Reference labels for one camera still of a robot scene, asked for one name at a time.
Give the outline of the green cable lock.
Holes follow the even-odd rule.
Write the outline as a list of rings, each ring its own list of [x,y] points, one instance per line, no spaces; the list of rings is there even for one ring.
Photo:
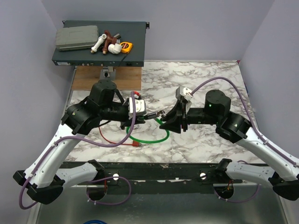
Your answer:
[[[163,124],[163,122],[158,118],[159,116],[157,115],[157,112],[152,112],[150,114],[145,115],[145,119],[149,120],[149,119],[154,119],[158,124]],[[166,130],[166,136],[162,139],[159,140],[140,140],[140,139],[136,139],[133,136],[129,136],[129,138],[133,141],[136,141],[138,143],[144,143],[144,144],[157,144],[157,143],[161,143],[166,141],[170,136],[170,132]]]

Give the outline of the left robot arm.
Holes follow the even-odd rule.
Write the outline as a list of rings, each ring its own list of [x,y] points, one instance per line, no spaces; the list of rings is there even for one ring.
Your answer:
[[[122,128],[129,127],[132,131],[135,124],[145,122],[141,118],[145,114],[146,103],[138,93],[132,91],[130,97],[124,99],[114,82],[95,83],[84,100],[66,110],[55,135],[35,162],[13,175],[22,187],[19,206],[26,209],[22,204],[23,193],[35,203],[49,204],[66,188],[84,182],[101,183],[107,171],[96,160],[75,168],[60,167],[79,142],[88,142],[86,136],[99,127],[101,121],[117,121]]]

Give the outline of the white elbow fitting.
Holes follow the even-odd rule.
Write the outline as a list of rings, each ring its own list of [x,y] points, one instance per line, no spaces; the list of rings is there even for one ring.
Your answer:
[[[108,51],[112,54],[119,54],[121,52],[122,46],[120,44],[109,44]]]

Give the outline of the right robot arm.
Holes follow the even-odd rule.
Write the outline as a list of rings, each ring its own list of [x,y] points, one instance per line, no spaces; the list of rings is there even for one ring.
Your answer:
[[[245,180],[269,186],[280,197],[299,198],[299,160],[261,134],[251,121],[230,110],[231,99],[220,90],[206,94],[203,108],[191,107],[191,91],[178,88],[177,102],[164,116],[160,129],[181,133],[189,125],[215,125],[215,132],[225,140],[253,153],[266,166],[242,164],[222,159],[211,176],[218,182]]]

